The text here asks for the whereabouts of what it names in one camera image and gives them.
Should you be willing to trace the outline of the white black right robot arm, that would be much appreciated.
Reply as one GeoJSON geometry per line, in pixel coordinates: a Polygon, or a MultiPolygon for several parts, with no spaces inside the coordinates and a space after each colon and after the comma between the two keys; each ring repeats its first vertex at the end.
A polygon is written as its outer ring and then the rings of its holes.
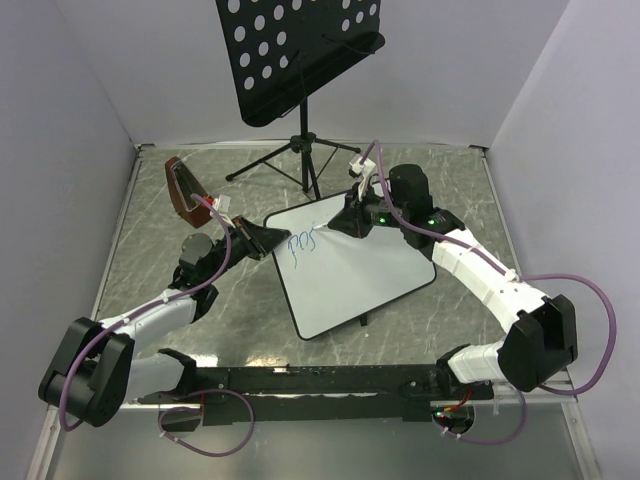
{"type": "Polygon", "coordinates": [[[364,239],[375,227],[401,231],[406,243],[450,273],[491,312],[504,339],[485,345],[462,345],[437,362],[438,390],[458,398],[471,384],[508,382],[530,392],[573,363],[578,356],[574,305],[522,281],[476,240],[465,224],[434,205],[429,181],[415,164],[392,168],[376,194],[371,183],[376,165],[358,158],[349,167],[355,183],[343,208],[328,227],[364,239]]]}

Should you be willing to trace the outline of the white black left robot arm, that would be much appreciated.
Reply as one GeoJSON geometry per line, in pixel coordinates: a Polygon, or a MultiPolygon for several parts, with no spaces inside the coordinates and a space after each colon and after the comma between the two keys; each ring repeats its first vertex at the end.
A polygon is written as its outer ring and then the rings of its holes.
{"type": "Polygon", "coordinates": [[[80,317],[66,330],[38,387],[38,396],[94,427],[108,422],[121,405],[155,393],[177,402],[198,387],[197,362],[164,348],[139,358],[140,351],[209,312],[218,296],[217,278],[246,258],[271,254],[291,233],[237,216],[223,238],[188,236],[169,286],[153,300],[118,316],[95,321],[80,317]]]}

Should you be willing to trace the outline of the white rectangular whiteboard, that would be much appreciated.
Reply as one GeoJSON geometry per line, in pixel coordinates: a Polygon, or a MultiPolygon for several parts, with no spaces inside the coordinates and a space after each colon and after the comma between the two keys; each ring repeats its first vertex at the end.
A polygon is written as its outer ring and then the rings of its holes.
{"type": "Polygon", "coordinates": [[[436,279],[434,265],[393,228],[375,227],[364,239],[313,231],[344,206],[330,195],[267,215],[264,225],[290,237],[273,256],[297,335],[311,340],[359,315],[419,290],[436,279]]]}

